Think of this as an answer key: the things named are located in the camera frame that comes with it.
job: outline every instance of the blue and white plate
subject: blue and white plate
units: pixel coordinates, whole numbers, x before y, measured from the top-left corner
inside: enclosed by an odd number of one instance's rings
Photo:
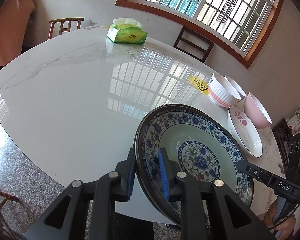
[[[164,199],[158,162],[161,147],[166,148],[169,159],[178,162],[185,172],[206,182],[222,179],[244,203],[251,205],[253,180],[235,167],[245,157],[233,137],[193,107],[160,106],[142,120],[137,130],[137,175],[152,204],[176,224],[181,224],[181,203],[168,203]]]

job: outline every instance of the white marble surface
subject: white marble surface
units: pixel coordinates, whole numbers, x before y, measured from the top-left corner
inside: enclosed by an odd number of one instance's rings
[[[159,41],[145,46],[113,44],[107,29],[92,26],[63,34],[22,54],[0,71],[0,123],[22,152],[51,178],[68,186],[114,170],[133,146],[146,113],[168,103],[196,107],[228,130],[227,109],[188,82],[208,82],[213,70]],[[248,160],[280,175],[278,147],[270,128],[259,130],[263,155]],[[276,198],[255,181],[251,209],[267,210]],[[116,211],[170,223],[135,179],[128,203]]]

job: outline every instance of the person's hand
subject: person's hand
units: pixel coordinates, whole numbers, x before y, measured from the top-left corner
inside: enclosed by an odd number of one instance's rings
[[[272,219],[273,219],[276,211],[277,211],[277,207],[276,207],[276,200],[275,200],[272,202],[268,211],[265,214],[264,222],[268,228],[273,227]],[[280,223],[284,219],[285,218],[278,220],[276,222],[276,224]],[[296,224],[296,217],[293,214],[285,222],[283,222],[281,225],[277,226],[275,228],[275,230],[278,230],[278,231],[282,230],[282,233],[280,234],[278,239],[279,240],[287,239],[290,236],[290,234],[292,233],[295,224]]]

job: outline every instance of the tissue box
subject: tissue box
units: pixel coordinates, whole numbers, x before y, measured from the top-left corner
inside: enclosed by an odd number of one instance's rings
[[[145,44],[148,33],[141,30],[141,26],[133,18],[115,19],[107,36],[115,43]]]

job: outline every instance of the blue flower pattern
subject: blue flower pattern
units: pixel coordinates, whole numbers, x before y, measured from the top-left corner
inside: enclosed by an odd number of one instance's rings
[[[150,122],[147,124],[144,134],[142,135],[142,155],[143,163],[146,167],[146,172],[149,179],[154,183],[159,193],[162,194],[161,179],[158,173],[159,164],[157,163],[158,158],[158,145],[162,133],[167,130],[170,126],[176,123],[187,123],[199,127],[213,137],[218,138],[220,143],[226,149],[230,155],[234,164],[239,160],[243,159],[239,149],[236,147],[234,142],[229,138],[229,136],[224,133],[224,131],[212,123],[210,120],[195,114],[191,111],[181,110],[181,109],[168,109],[164,110],[157,115],[155,115]],[[204,161],[201,159],[196,160],[197,165],[204,165]],[[248,176],[240,171],[237,172],[237,189],[236,193],[241,198],[241,200],[248,204],[252,198],[252,185]],[[173,205],[169,203],[172,207],[173,212],[176,214],[181,214],[181,203],[177,202],[178,208],[176,208],[176,203]]]
[[[220,176],[220,165],[213,152],[197,141],[186,141],[178,149],[181,168],[196,179],[210,182]]]

